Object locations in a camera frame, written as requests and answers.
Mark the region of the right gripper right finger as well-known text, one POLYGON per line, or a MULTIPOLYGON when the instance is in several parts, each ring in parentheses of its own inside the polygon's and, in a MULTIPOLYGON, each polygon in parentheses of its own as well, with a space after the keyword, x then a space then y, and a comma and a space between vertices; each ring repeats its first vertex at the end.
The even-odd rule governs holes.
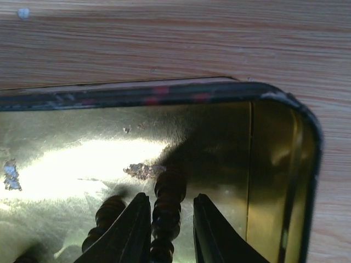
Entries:
POLYGON ((193 225, 196 262, 267 262, 205 194, 194 198, 193 225))

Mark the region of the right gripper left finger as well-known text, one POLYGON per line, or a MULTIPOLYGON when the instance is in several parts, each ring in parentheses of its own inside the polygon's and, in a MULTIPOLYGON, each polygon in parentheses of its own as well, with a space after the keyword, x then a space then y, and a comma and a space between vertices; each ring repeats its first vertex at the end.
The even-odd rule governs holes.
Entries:
POLYGON ((148 262, 151 241, 149 197, 138 193, 111 227, 76 262, 148 262))

